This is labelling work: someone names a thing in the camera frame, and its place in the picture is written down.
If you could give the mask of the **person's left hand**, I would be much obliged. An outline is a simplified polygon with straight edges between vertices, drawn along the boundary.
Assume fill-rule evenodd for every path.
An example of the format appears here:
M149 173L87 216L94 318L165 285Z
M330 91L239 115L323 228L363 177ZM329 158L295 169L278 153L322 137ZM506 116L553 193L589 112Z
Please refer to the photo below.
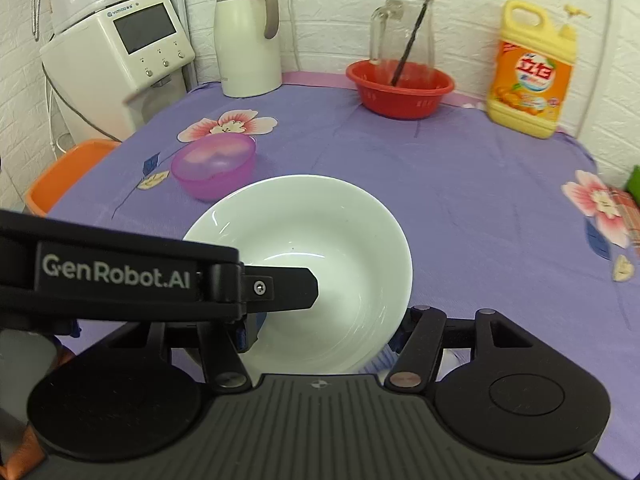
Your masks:
M8 461L1 466L1 478L6 480L23 479L46 459L46 453L40 446L35 431L28 425L20 445Z

